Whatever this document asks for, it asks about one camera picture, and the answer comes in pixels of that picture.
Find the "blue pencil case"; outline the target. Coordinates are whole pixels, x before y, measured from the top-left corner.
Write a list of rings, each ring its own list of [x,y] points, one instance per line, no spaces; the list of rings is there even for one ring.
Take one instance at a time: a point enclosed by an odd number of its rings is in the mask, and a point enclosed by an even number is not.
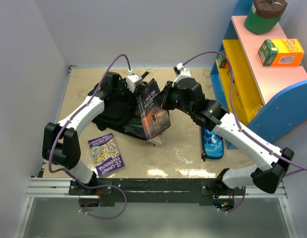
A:
[[[202,160],[218,160],[224,155],[223,138],[206,128],[201,128]]]

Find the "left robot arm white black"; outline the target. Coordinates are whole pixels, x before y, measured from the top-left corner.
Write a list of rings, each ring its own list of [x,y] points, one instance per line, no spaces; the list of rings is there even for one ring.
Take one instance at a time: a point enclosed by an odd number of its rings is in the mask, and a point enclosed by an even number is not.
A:
[[[79,136],[91,122],[99,129],[122,130],[135,111],[135,102],[135,84],[130,83],[129,77],[106,72],[75,111],[45,126],[42,157],[49,172],[66,172],[83,192],[95,193],[97,175],[81,159]]]

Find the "green 104-storey treehouse book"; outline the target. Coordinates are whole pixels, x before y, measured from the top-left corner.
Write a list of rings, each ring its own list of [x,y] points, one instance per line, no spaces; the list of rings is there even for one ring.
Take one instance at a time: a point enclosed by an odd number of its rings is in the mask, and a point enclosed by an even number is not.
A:
[[[129,121],[129,124],[134,125],[134,126],[141,126],[142,125],[142,120],[140,117],[132,117]]]

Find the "purple 52-storey treehouse book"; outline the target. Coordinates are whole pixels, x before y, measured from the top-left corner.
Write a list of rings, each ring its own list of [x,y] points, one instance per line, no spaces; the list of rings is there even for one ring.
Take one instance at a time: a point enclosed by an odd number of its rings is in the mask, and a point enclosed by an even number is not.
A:
[[[89,140],[88,145],[99,177],[125,167],[113,133]]]

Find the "tale of two cities book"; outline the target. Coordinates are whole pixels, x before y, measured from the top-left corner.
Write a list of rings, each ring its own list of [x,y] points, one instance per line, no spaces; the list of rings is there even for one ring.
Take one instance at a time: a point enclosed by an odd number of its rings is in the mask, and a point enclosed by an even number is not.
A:
[[[156,99],[159,93],[157,81],[152,79],[136,98],[146,140],[160,136],[171,126],[169,112]]]

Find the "black student backpack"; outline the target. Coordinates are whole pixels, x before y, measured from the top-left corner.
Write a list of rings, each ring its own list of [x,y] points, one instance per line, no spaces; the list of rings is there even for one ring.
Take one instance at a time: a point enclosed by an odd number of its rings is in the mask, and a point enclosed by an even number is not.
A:
[[[149,74],[146,71],[141,77],[144,79]],[[137,96],[143,91],[144,87],[149,82],[142,82],[138,85],[132,95],[121,96],[114,93],[114,88],[119,79],[122,78],[119,73],[108,72],[105,74],[104,80],[100,87],[97,85],[88,93],[91,96],[93,93],[104,100],[105,109],[102,113],[97,115],[92,122],[100,131],[107,128],[117,132],[129,135],[131,137],[146,140],[143,125],[134,126],[128,123],[132,117],[140,117],[140,110],[137,103]],[[146,140],[152,144],[161,144],[160,136]]]

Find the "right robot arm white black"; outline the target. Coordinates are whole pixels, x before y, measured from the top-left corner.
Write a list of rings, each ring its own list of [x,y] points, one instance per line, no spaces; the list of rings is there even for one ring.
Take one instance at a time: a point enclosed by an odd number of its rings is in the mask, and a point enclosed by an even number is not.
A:
[[[293,150],[276,147],[242,125],[225,106],[205,98],[201,85],[191,77],[177,83],[167,81],[156,102],[165,110],[188,114],[195,124],[228,139],[255,162],[241,169],[223,169],[210,187],[214,192],[226,195],[237,187],[251,185],[270,194],[277,190],[289,169]]]

